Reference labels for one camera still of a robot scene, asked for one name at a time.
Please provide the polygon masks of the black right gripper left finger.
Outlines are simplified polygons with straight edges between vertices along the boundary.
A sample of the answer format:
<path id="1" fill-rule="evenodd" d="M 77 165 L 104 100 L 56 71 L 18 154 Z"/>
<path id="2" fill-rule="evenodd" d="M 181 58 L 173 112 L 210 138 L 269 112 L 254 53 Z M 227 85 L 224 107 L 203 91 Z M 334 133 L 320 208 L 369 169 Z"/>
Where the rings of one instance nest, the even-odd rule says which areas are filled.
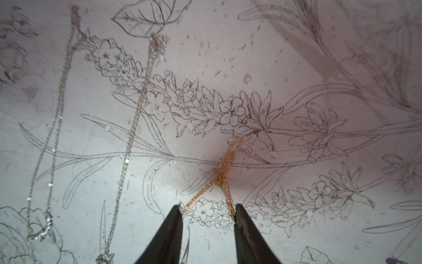
<path id="1" fill-rule="evenodd" d="M 135 264 L 178 264 L 183 222 L 179 205 L 174 205 L 148 247 Z"/>

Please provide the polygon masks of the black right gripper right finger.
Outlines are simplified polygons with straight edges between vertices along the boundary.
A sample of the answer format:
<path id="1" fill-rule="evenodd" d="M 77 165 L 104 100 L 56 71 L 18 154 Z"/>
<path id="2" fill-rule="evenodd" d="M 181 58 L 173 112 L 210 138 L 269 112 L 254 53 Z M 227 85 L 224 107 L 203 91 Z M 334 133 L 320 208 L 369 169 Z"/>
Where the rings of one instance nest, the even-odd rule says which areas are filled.
<path id="1" fill-rule="evenodd" d="M 242 204 L 235 207 L 234 236 L 238 264 L 281 264 Z"/>

